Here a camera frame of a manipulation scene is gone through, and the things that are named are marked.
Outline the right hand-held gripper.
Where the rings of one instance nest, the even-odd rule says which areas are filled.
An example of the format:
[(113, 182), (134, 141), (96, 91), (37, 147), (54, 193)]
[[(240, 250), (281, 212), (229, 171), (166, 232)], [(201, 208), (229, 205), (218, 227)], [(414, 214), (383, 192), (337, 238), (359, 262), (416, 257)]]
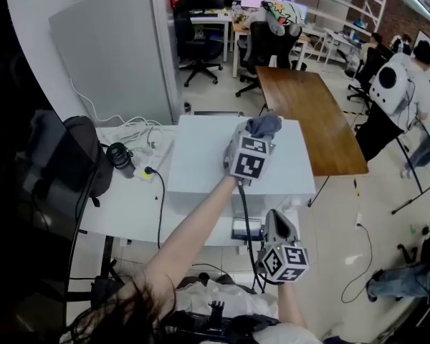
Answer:
[[(277, 242), (277, 237), (285, 241)], [(281, 212), (270, 209), (264, 225), (264, 241), (256, 269), (268, 284), (295, 282), (309, 269), (307, 250), (298, 241), (295, 225)]]

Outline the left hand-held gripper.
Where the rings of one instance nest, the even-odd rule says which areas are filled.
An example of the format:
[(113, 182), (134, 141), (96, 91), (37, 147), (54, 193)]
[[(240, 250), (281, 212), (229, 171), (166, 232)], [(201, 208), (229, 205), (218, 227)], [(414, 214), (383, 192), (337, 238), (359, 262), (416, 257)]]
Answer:
[(248, 186), (263, 177), (275, 150), (274, 135), (255, 135), (254, 125), (254, 120), (240, 123), (223, 154), (225, 172)]

